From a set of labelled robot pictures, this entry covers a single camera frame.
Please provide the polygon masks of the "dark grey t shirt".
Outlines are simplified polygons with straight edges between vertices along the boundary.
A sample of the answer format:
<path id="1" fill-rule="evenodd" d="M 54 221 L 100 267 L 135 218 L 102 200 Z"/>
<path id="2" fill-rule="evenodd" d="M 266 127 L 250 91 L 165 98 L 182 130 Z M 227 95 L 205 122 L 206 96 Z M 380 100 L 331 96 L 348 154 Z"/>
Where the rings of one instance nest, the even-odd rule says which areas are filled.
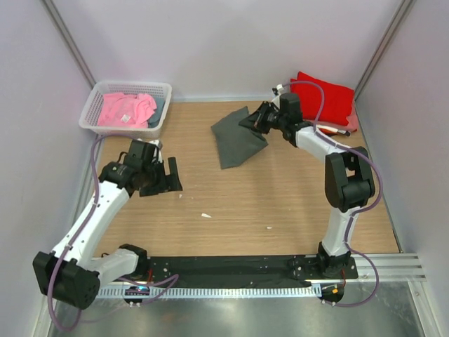
<path id="1" fill-rule="evenodd" d="M 249 110 L 245 106 L 211 126 L 221 169 L 240 166 L 268 146 L 263 135 L 239 125 L 248 116 Z"/>

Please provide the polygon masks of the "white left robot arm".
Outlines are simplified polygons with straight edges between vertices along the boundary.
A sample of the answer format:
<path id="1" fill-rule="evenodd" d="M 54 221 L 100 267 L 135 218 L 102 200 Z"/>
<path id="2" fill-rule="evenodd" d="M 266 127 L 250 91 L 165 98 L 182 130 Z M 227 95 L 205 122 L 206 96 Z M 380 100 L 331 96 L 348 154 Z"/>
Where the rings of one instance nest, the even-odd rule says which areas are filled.
<path id="1" fill-rule="evenodd" d="M 81 215 L 51 252 L 39 252 L 32 266 L 41 293 L 85 310 L 100 287 L 120 277 L 132 280 L 149 271 L 145 249 L 122 244 L 103 258 L 94 259 L 96 247 L 120 209 L 135 192 L 141 197 L 180 191 L 174 157 L 164 160 L 160 140 L 132 140 L 94 176 L 95 191 Z"/>

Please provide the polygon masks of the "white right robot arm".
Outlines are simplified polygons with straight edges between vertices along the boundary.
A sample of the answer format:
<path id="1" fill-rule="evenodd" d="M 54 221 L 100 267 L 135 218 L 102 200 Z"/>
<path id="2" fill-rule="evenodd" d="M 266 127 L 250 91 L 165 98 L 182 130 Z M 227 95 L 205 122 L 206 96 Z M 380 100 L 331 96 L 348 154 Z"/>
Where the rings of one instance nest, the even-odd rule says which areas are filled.
<path id="1" fill-rule="evenodd" d="M 256 133 L 282 132 L 291 145 L 324 163 L 325 195 L 331 207 L 328 229 L 319 243 L 315 266 L 324 277 L 334 277 L 349 265 L 350 241 L 358 213 L 375 194 L 371 165 L 364 147 L 350 148 L 331 140 L 303 119 L 300 99 L 283 93 L 239 122 Z"/>

